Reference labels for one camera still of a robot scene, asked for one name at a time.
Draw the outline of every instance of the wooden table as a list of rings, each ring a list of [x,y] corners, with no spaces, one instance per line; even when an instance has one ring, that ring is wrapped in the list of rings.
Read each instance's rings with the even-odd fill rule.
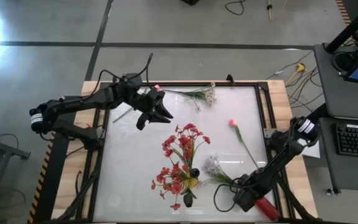
[[[207,81],[207,82],[217,83],[217,82],[225,82],[225,81]],[[237,81],[237,82],[255,82],[255,81]],[[89,95],[94,89],[95,85],[96,82],[84,82],[81,94]],[[285,89],[284,82],[278,80],[268,81],[268,87],[270,91],[270,98],[272,101],[273,112],[274,112],[277,128],[288,129],[289,121],[292,118],[292,113],[291,113],[290,104],[288,102],[287,92]],[[270,127],[269,114],[267,111],[267,103],[263,95],[262,95],[262,104],[264,107],[264,114],[266,118],[267,127],[269,128]],[[99,119],[99,124],[102,124],[103,117],[104,117],[104,112],[102,111]],[[76,114],[74,124],[85,128],[89,124],[92,125],[93,118],[94,118],[94,110],[79,111]],[[81,146],[82,143],[79,140],[72,141],[69,144],[67,153],[75,149],[78,149]],[[63,167],[62,177],[60,179],[60,185],[57,192],[57,198],[55,201],[52,218],[59,217],[75,198],[76,193],[75,193],[74,186],[75,186],[76,176],[79,170],[83,171],[85,159],[86,159],[86,150],[80,150],[66,159]],[[93,163],[91,167],[93,167],[95,162],[96,162],[96,156],[94,155]],[[295,196],[300,201],[300,203],[307,209],[307,211],[310,214],[312,214],[314,217],[317,217],[318,215],[314,204],[313,195],[310,189],[308,174],[306,173],[306,167],[305,167],[305,163],[303,162],[302,156],[295,157],[286,166],[286,170],[287,170],[289,186],[292,192],[295,194]],[[88,191],[87,197],[85,198],[83,216],[86,216],[88,211],[89,202],[90,202],[90,192],[91,189]],[[284,214],[288,214],[288,211],[286,211],[286,206],[284,206],[285,198],[283,196],[283,192],[280,192],[280,197],[283,205]]]

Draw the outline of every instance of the pink rose bud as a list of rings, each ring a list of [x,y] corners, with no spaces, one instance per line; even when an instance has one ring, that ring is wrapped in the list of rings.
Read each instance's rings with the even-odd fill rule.
[[[231,120],[229,121],[229,126],[232,127],[232,128],[234,128],[234,127],[237,126],[237,122],[236,122],[235,120],[231,119]]]

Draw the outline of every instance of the gray floor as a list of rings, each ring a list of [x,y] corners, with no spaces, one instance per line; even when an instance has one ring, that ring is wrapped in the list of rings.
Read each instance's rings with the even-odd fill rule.
[[[107,2],[0,0],[0,40],[94,42]],[[285,11],[281,9],[283,0],[273,1],[276,21],[269,20],[265,1],[247,0],[242,16],[227,12],[226,2],[201,0],[190,7],[179,0],[115,0],[103,41],[313,45],[329,42],[345,27],[335,0],[288,0]],[[12,159],[0,191],[1,203],[20,200],[13,191],[19,189],[25,193],[27,204],[0,209],[0,221],[26,222],[47,148],[47,143],[30,130],[28,110],[62,95],[79,94],[92,51],[92,47],[0,47],[0,134],[16,134],[21,148],[32,152],[28,161]],[[263,80],[308,53],[288,49],[102,48],[92,80],[103,68],[118,75],[137,72],[151,52],[151,80],[222,80],[229,73],[236,79]],[[316,66],[313,54],[302,62],[309,71]],[[295,69],[288,67],[273,79],[287,80]],[[321,91],[307,84],[300,100],[307,103]],[[321,96],[308,107],[313,110],[323,102]],[[294,116],[308,113],[305,107],[293,108]],[[8,137],[1,141],[13,144]],[[358,223],[358,191],[327,196],[324,189],[330,183],[324,162],[307,159],[306,165],[319,216]]]

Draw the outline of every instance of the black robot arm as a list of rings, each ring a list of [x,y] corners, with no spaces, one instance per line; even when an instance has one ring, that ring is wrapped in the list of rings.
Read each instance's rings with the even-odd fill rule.
[[[36,133],[46,134],[49,131],[57,131],[74,138],[88,137],[97,139],[95,134],[90,134],[86,128],[80,128],[72,124],[60,121],[61,114],[72,113],[81,110],[97,108],[112,110],[121,103],[126,103],[135,110],[142,112],[136,127],[142,130],[145,122],[170,123],[173,116],[163,105],[164,91],[151,88],[149,92],[138,93],[142,86],[142,78],[138,73],[124,75],[117,83],[110,84],[88,96],[75,96],[69,100],[60,98],[42,103],[30,110],[31,128]]]
[[[233,201],[238,204],[243,211],[247,212],[255,205],[255,201],[269,193],[272,185],[277,182],[301,218],[308,220],[314,219],[314,217],[301,206],[291,190],[277,174],[281,169],[284,169],[295,156],[301,154],[305,147],[315,145],[320,134],[319,128],[304,117],[293,118],[291,120],[290,129],[284,133],[274,132],[272,137],[268,139],[267,147],[277,151],[277,155],[265,167],[253,171],[251,175],[244,174],[237,181],[237,184],[241,187],[239,187],[240,190],[238,190],[233,197]],[[297,142],[299,139],[304,139],[307,144],[302,146]]]

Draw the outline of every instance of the black keyboard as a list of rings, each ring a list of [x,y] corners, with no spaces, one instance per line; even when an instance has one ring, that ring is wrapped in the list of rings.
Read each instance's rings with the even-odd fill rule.
[[[336,125],[338,154],[358,157],[358,126],[353,127]]]

